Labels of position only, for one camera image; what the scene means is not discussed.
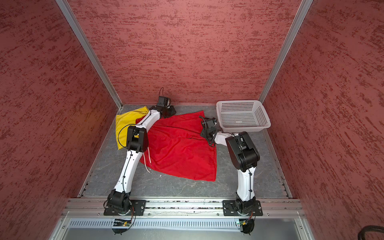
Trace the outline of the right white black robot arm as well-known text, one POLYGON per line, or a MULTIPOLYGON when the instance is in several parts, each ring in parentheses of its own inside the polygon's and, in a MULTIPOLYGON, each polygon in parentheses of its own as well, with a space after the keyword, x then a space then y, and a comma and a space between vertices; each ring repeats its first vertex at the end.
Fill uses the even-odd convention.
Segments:
POLYGON ((260 154, 247 132, 228 133, 219 131, 216 118, 199 117, 201 119, 201 137, 209 146, 223 145, 228 152, 233 166, 238 173, 235 210, 241 215, 253 212, 257 206, 254 193, 254 173, 260 160, 260 154))

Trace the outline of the white plastic laundry basket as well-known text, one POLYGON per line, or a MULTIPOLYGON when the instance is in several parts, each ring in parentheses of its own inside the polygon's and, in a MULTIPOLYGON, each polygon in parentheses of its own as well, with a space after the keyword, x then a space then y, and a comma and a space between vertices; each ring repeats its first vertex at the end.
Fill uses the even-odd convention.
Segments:
POLYGON ((225 132, 260 132, 271 127, 265 107, 257 100, 219 101, 216 110, 225 132))

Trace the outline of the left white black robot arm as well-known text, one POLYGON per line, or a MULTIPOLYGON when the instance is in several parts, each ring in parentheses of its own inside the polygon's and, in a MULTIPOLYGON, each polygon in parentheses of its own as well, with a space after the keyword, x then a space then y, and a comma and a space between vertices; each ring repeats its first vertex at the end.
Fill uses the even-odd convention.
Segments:
POLYGON ((140 159, 149 149, 148 131, 159 119, 169 118, 175 114, 174 106, 153 106, 138 124, 126 127, 127 141, 124 148, 127 150, 127 157, 120 177, 107 197, 105 215, 125 216, 134 213, 134 204, 130 200, 132 182, 140 159))

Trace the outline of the yellow shorts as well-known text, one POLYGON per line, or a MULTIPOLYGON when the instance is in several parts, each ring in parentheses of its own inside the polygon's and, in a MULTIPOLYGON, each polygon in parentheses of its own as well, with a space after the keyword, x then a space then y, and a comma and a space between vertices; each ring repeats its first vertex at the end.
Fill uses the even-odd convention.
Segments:
POLYGON ((123 149, 127 144, 127 129, 133 126, 149 113, 148 107, 144 106, 121 115, 116 116, 116 142, 118 150, 123 149))

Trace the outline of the red shorts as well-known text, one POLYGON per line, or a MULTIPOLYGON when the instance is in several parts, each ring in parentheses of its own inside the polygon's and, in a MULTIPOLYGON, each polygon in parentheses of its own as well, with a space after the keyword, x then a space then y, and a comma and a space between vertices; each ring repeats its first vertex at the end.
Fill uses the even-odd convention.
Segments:
POLYGON ((204 111, 160 119, 150 128, 149 150, 140 162, 163 174, 214 182, 217 149, 201 137, 204 111))

